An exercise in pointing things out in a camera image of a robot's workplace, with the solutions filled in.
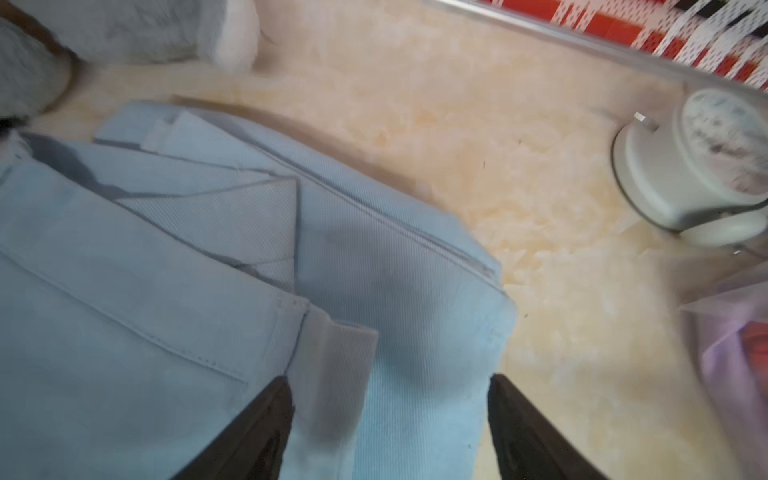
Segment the clear plastic vacuum bag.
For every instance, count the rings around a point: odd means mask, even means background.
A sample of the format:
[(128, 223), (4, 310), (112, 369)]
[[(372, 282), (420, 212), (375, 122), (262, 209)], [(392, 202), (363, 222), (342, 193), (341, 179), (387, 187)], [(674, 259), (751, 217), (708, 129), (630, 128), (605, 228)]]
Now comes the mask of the clear plastic vacuum bag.
[(767, 247), (692, 247), (661, 258), (672, 328), (744, 479), (767, 476)]

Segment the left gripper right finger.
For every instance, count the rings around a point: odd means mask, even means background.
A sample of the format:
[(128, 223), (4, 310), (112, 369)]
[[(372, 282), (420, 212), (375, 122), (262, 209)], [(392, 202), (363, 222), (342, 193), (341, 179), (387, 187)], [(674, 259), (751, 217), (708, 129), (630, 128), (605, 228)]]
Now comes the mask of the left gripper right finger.
[(607, 479), (503, 374), (491, 377), (487, 413), (503, 479)]

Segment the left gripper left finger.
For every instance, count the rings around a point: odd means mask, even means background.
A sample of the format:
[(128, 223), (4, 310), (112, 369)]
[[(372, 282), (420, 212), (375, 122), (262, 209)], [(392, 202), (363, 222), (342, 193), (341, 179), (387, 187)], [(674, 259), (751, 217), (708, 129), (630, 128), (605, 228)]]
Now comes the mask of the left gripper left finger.
[(174, 478), (277, 479), (293, 417), (288, 379), (276, 377)]

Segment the light blue garment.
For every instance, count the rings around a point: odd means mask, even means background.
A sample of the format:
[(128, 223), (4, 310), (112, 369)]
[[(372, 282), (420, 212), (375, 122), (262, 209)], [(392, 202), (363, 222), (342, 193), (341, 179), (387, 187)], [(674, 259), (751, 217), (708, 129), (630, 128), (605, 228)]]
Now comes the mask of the light blue garment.
[(261, 124), (132, 102), (1, 149), (1, 475), (468, 479), (515, 322), (453, 215)]

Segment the red garment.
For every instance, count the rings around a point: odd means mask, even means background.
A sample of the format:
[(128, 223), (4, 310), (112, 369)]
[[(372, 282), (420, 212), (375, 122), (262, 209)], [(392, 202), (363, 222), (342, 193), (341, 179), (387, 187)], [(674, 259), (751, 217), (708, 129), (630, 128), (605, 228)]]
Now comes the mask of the red garment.
[(749, 322), (741, 330), (745, 355), (761, 390), (767, 390), (767, 324)]

